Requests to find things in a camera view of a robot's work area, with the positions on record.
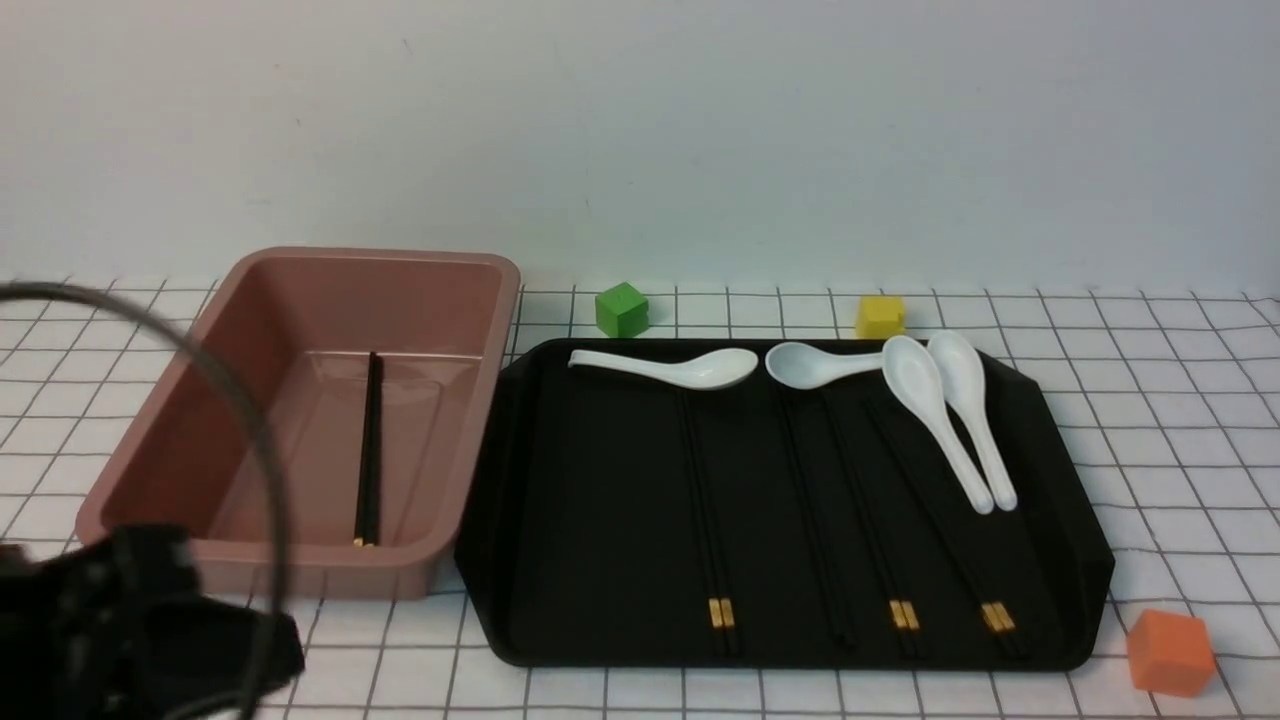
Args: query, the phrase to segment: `yellow cube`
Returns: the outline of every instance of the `yellow cube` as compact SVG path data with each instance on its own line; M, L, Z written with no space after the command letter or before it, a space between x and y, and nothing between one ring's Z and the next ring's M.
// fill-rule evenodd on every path
M858 340L887 340L906 332L906 305L893 295L868 295L858 304Z

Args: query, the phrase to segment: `black tray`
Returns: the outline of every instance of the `black tray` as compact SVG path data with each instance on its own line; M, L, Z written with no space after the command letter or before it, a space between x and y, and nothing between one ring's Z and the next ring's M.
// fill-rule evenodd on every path
M792 391L764 372L773 345L559 340L503 372L457 544L494 651L530 666L1084 662L1115 559L1038 386L983 357L1019 506L982 516L879 373ZM762 363L716 392L566 366L576 348L722 347ZM997 602L1012 630L983 609Z

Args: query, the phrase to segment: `white ceramic spoon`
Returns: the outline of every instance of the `white ceramic spoon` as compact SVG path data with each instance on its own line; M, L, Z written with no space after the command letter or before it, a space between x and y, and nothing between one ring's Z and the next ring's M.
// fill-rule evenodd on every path
M891 337L884 343L884 382L899 402L933 433L973 509L980 515L991 512L995 506L991 492L951 427L942 378L929 351L906 336Z
M764 369L780 383L796 389L814 389L856 373L879 370L881 352L832 355L803 342L774 345L764 356Z
M750 350L727 348L708 352L687 363L652 363L594 350L575 350L568 366L590 365L643 375L686 389L722 389L748 378L760 359Z
M954 331L942 331L929 338L929 355L938 365L947 405L955 409L969 428L969 437L978 450L982 474L987 477L996 506L1001 510L1018 507L1018 493L987 420L987 374L982 369L982 357L978 357L978 351L964 336Z

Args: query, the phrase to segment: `block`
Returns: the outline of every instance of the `block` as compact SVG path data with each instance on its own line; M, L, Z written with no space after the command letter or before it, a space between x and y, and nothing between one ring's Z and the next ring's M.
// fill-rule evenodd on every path
M868 295L858 302L858 340L888 340L906 332L906 305L893 295Z
M649 329L649 299L630 283L595 296L595 327L609 337L636 337Z
M1129 675L1139 691L1196 697L1213 679L1213 648L1201 618L1143 610L1126 643Z

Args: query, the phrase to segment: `grid pattern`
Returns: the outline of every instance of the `grid pattern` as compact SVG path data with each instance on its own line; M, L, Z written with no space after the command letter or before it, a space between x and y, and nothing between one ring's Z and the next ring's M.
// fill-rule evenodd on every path
M187 325L214 278L72 278ZM594 293L525 287L507 361L602 337ZM645 337L849 337L858 297L901 295L1036 378L1116 574L1094 659L1070 674L532 670L489 651L456 570L408 602L300 600L306 674L270 720L1268 717L1280 715L1280 301L1134 290L636 283ZM47 557L172 354L91 310L0 305L0 527ZM227 598L255 602L257 598ZM1125 633L1148 607L1206 619L1219 675L1198 698L1134 691Z

